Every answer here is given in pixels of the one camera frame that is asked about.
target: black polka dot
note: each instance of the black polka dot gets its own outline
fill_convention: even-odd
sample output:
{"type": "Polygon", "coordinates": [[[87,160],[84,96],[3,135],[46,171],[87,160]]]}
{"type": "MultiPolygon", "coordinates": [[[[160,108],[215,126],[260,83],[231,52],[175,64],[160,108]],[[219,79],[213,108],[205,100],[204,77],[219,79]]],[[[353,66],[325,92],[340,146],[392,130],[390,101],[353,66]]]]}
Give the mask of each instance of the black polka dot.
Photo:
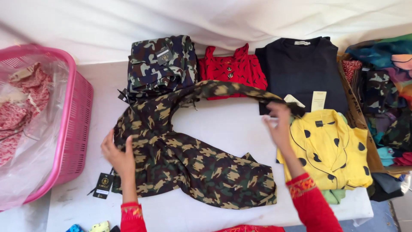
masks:
{"type": "Polygon", "coordinates": [[[306,136],[306,138],[309,138],[310,137],[310,131],[305,130],[305,136],[306,136]]]}
{"type": "Polygon", "coordinates": [[[299,161],[302,163],[302,167],[306,166],[306,159],[304,158],[299,158],[299,161]]]}
{"type": "Polygon", "coordinates": [[[322,161],[319,159],[318,154],[313,153],[313,155],[315,156],[315,157],[313,157],[313,159],[314,159],[316,162],[322,162],[322,161]]]}
{"type": "Polygon", "coordinates": [[[358,149],[360,151],[363,151],[363,150],[365,150],[365,146],[361,142],[359,142],[358,149]]]}
{"type": "Polygon", "coordinates": [[[369,169],[368,169],[367,166],[363,166],[363,169],[365,170],[365,174],[366,174],[366,175],[369,175],[369,174],[370,174],[370,173],[369,173],[369,169]]]}

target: red printed top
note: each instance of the red printed top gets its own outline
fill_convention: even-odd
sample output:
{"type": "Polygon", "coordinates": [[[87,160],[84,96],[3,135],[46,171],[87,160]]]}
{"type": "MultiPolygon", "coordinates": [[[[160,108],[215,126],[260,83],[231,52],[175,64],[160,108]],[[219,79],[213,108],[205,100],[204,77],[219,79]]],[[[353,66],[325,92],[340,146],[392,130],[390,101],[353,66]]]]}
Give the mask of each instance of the red printed top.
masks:
{"type": "MultiPolygon", "coordinates": [[[[221,80],[237,82],[247,86],[266,90],[267,81],[258,58],[248,55],[249,44],[236,49],[231,57],[214,57],[214,46],[206,48],[205,57],[199,59],[199,74],[201,80],[221,80]]],[[[225,99],[228,97],[246,97],[234,94],[224,97],[209,97],[207,100],[225,99]]]]}
{"type": "MultiPolygon", "coordinates": [[[[343,232],[332,209],[308,173],[293,178],[286,185],[307,232],[343,232]]],[[[146,232],[142,208],[137,202],[124,203],[121,208],[122,232],[146,232]]],[[[216,232],[285,232],[285,230],[276,226],[238,225],[216,232]]]]}

